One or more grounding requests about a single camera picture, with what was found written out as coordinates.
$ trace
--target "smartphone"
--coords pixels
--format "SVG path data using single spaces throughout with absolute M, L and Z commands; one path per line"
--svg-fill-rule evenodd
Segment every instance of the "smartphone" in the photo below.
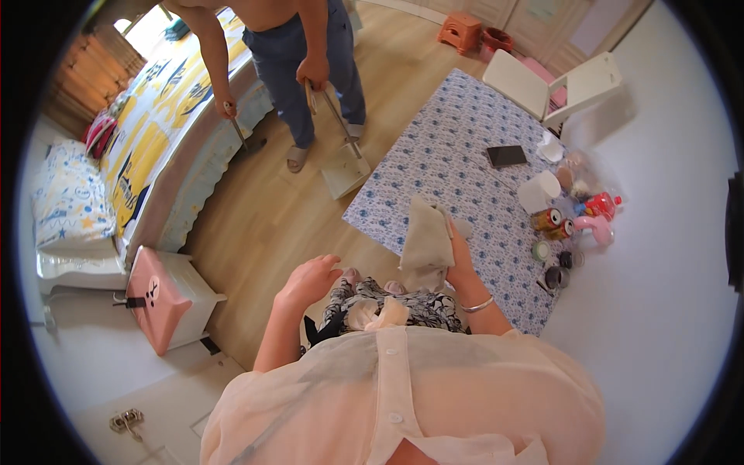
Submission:
M 509 167 L 513 164 L 527 163 L 525 151 L 521 145 L 509 145 L 506 147 L 488 147 L 486 149 L 488 159 L 493 168 Z

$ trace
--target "pink pillow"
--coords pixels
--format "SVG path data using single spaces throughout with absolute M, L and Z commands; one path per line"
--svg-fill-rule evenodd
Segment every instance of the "pink pillow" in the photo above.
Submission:
M 86 143 L 86 155 L 96 159 L 100 158 L 115 125 L 116 120 L 111 118 L 105 109 L 98 113 L 84 137 L 85 140 L 83 142 Z

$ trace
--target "woman's hand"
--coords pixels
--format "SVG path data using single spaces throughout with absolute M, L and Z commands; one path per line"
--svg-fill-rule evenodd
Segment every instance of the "woman's hand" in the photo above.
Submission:
M 459 286 L 472 280 L 480 281 L 481 279 L 475 273 L 470 258 L 470 248 L 465 242 L 452 218 L 447 217 L 449 227 L 452 229 L 452 255 L 455 256 L 455 266 L 447 269 L 447 280 L 457 290 Z
M 319 255 L 298 266 L 274 298 L 274 308 L 299 312 L 301 316 L 307 307 L 325 297 L 344 273 L 341 269 L 333 269 L 340 261 L 336 255 Z

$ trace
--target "pillow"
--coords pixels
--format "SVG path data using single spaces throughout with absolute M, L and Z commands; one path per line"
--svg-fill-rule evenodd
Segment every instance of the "pillow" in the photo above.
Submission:
M 85 144 L 55 138 L 34 187 L 31 207 L 39 250 L 111 248 L 114 211 Z
M 106 145 L 111 133 L 114 132 L 113 126 L 116 125 L 116 120 L 109 117 L 106 110 L 101 110 L 98 116 L 95 117 L 93 123 L 88 126 L 88 130 L 83 136 L 86 143 L 86 153 L 98 160 L 100 154 L 103 152 L 103 146 Z

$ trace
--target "door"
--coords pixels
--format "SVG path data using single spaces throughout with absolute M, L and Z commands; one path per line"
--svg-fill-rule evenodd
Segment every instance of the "door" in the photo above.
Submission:
M 505 30 L 514 38 L 514 50 L 544 65 L 590 6 L 590 0 L 519 0 Z
M 243 372 L 232 358 L 218 353 L 206 364 L 89 408 L 71 420 L 102 464 L 197 465 L 209 414 L 225 386 Z M 143 421 L 131 427 L 141 441 L 126 429 L 115 432 L 109 427 L 113 417 L 131 408 L 143 414 Z
M 595 0 L 581 22 L 561 36 L 545 67 L 558 77 L 589 58 L 611 51 L 651 5 L 651 0 Z
M 611 51 L 651 0 L 519 0 L 504 29 L 555 77 Z
M 503 29 L 517 0 L 413 0 L 415 4 L 447 14 L 466 11 L 481 20 L 483 26 Z

